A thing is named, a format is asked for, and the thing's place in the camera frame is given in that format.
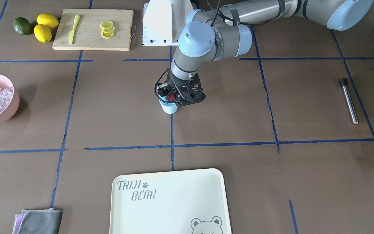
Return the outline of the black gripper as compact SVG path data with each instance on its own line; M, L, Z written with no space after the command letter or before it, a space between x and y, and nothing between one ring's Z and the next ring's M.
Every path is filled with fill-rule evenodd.
M156 89L158 97L164 101L166 106L192 105L206 99L198 74L182 80L169 71L166 83L158 83Z

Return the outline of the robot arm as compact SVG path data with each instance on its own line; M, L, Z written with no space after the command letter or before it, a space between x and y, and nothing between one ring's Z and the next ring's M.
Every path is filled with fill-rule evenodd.
M163 107L181 107L205 100L198 71L205 62L247 53L253 37L248 25L299 16L345 31L368 12L372 0L246 0L218 6L213 11L195 9L185 21L164 82L157 81L155 95Z

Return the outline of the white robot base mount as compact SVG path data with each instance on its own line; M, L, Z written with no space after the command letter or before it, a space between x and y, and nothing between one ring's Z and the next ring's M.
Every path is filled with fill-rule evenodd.
M177 46L188 14L196 9L190 0L150 0L143 6L142 44Z

